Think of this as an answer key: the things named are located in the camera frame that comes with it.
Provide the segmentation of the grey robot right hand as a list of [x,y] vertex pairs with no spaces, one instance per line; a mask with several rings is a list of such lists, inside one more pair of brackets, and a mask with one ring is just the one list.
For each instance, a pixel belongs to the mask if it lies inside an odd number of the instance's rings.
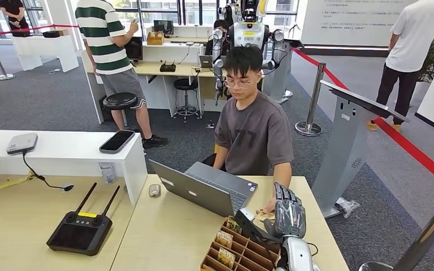
[[306,234],[306,212],[295,193],[275,182],[275,218],[264,220],[268,234],[275,238],[291,235],[303,239]]

